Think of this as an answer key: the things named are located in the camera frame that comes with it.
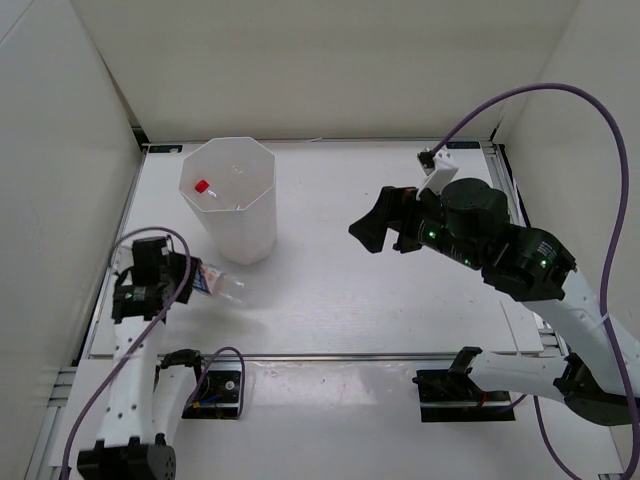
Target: white wall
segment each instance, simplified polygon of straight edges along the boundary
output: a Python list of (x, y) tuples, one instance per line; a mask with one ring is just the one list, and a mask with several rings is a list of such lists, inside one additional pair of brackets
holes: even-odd
[(27, 3), (0, 5), (0, 478), (6, 479), (23, 478), (55, 372), (77, 351), (140, 158), (70, 3), (35, 0), (23, 13)]
[[(610, 308), (640, 338), (640, 2), (583, 0), (542, 79), (576, 84), (602, 100), (622, 127), (631, 199), (611, 278)], [(606, 124), (586, 103), (537, 93), (507, 141), (507, 153), (532, 223), (576, 255), (597, 288), (615, 219), (620, 168)], [(615, 429), (618, 445), (628, 429)], [(621, 451), (628, 451), (624, 445)], [(623, 454), (623, 463), (628, 453)]]
[[(578, 0), (73, 3), (163, 141), (442, 135), (534, 81)], [(498, 118), (464, 135), (488, 138)]]

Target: white trash can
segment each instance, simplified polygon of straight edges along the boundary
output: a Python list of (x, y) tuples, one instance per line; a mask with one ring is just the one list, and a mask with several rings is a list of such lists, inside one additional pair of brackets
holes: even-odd
[(184, 159), (180, 193), (227, 259), (250, 265), (276, 243), (275, 155), (253, 138), (214, 138)]

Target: red bottle cap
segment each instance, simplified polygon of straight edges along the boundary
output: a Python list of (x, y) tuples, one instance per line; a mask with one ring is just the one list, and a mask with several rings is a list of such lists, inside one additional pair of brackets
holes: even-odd
[(209, 188), (209, 182), (207, 182), (206, 180), (200, 180), (198, 183), (196, 183), (196, 192), (198, 193), (203, 193), (207, 188)]

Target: white bin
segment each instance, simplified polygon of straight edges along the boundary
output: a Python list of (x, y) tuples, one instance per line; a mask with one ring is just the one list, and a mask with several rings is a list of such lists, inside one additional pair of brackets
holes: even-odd
[[(209, 186), (199, 193), (202, 180)], [(180, 193), (218, 251), (249, 265), (276, 243), (275, 182), (275, 155), (254, 139), (214, 138), (184, 159)]]

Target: white tabletop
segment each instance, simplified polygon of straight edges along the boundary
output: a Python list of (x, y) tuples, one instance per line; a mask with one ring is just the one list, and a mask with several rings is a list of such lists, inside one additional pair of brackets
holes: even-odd
[[(194, 255), (220, 265), (252, 289), (247, 308), (225, 308), (195, 294), (169, 312), (163, 350), (245, 354), (451, 353), (465, 345), (498, 352), (542, 350), (533, 315), (469, 270), (429, 249), (369, 254), (351, 237), (384, 185), (419, 185), (416, 153), (426, 142), (265, 144), (276, 155), (278, 243), (249, 267), (224, 261), (178, 192), (181, 153), (147, 155), (126, 231), (163, 225)], [(454, 150), (458, 177), (491, 183), (481, 149)], [(113, 353), (111, 290), (92, 355)]]
[[(106, 359), (80, 363), (51, 465), (61, 464), (71, 424), (110, 368)], [(420, 423), (411, 383), (418, 368), (383, 361), (248, 362), (239, 421), (180, 421), (176, 478), (566, 480), (542, 443), (530, 399), (512, 422)], [(93, 448), (106, 400), (103, 394), (78, 432), (74, 465), (80, 448)], [(621, 471), (608, 428), (560, 403), (541, 404), (554, 448), (580, 478)]]

